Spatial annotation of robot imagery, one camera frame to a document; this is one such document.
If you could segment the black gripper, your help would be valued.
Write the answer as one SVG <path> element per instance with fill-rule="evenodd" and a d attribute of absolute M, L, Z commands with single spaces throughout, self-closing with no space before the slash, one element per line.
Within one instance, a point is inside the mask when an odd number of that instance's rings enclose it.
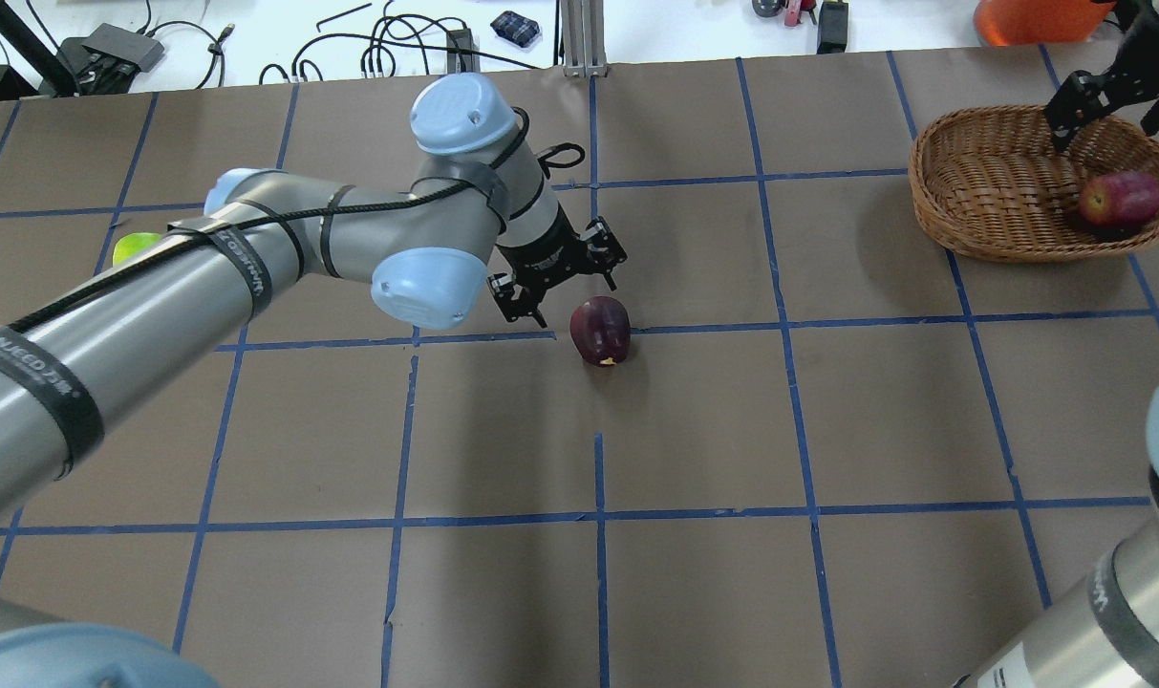
<path fill-rule="evenodd" d="M 1102 74 L 1073 71 L 1043 108 L 1052 147 L 1067 152 L 1083 131 L 1117 110 L 1142 103 L 1146 136 L 1159 132 L 1159 10 L 1135 13 L 1111 65 Z"/>
<path fill-rule="evenodd" d="M 628 254 L 602 215 L 591 219 L 583 230 L 574 230 L 568 217 L 557 215 L 544 235 L 522 247 L 496 246 L 510 271 L 487 278 L 493 301 L 505 322 L 534 319 L 547 327 L 540 305 L 546 292 L 556 290 L 576 275 L 602 275 L 608 290 L 617 290 L 612 277 Z"/>

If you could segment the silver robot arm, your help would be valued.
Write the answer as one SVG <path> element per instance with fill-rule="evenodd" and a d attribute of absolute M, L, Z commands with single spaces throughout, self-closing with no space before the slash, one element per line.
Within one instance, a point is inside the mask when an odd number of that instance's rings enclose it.
<path fill-rule="evenodd" d="M 578 275 L 612 286 L 626 249 L 602 217 L 574 229 L 526 110 L 480 73 L 442 75 L 408 117 L 423 152 L 408 191 L 236 168 L 199 217 L 43 308 L 0 325 L 0 526 L 68 478 L 130 415 L 305 275 L 365 284 L 377 307 L 449 331 L 488 292 L 535 319 Z"/>
<path fill-rule="evenodd" d="M 1159 212 L 1074 218 L 1089 176 L 1159 182 L 1159 1 L 1140 1 L 1111 65 L 1074 71 L 1045 105 L 941 115 L 912 145 L 914 217 L 938 244 L 1003 263 L 1113 256 L 1159 239 Z M 1159 687 L 1159 387 L 1146 420 L 1152 515 L 960 687 Z"/>

